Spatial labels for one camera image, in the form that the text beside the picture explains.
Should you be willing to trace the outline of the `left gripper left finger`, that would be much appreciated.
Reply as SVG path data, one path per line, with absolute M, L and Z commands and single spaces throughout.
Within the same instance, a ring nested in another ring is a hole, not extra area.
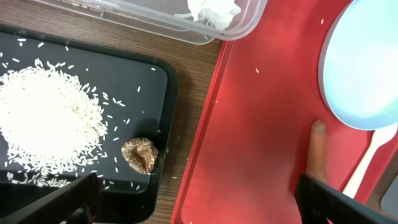
M 72 183 L 1 218 L 6 224 L 84 223 L 92 224 L 100 212 L 101 190 L 96 174 Z

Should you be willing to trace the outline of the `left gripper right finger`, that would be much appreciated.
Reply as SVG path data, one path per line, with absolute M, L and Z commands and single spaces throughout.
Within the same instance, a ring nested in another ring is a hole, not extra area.
M 303 224 L 397 224 L 396 220 L 386 217 L 320 180 L 304 174 L 300 175 L 296 185 L 295 200 Z

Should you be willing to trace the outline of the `white rice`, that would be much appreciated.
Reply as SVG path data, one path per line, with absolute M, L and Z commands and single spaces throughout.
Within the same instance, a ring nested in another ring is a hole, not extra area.
M 37 58 L 1 71 L 1 182 L 63 187 L 63 174 L 96 161 L 104 107 L 79 77 Z

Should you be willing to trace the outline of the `brown food scrap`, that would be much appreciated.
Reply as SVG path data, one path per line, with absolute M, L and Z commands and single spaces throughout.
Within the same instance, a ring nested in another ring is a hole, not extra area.
M 159 153 L 154 143 L 147 138 L 132 138 L 126 141 L 121 152 L 129 166 L 140 174 L 152 172 Z

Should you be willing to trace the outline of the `light blue plate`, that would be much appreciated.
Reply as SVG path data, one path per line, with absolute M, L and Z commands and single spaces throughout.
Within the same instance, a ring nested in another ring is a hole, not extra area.
M 318 61 L 323 101 L 343 124 L 397 123 L 397 0 L 350 1 L 329 28 Z

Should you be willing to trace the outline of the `small white tissue piece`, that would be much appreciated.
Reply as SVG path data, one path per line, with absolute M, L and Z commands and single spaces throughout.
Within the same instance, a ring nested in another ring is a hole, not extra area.
M 188 0 L 189 13 L 174 14 L 179 18 L 193 17 L 194 22 L 208 21 L 216 30 L 224 31 L 241 8 L 234 0 Z

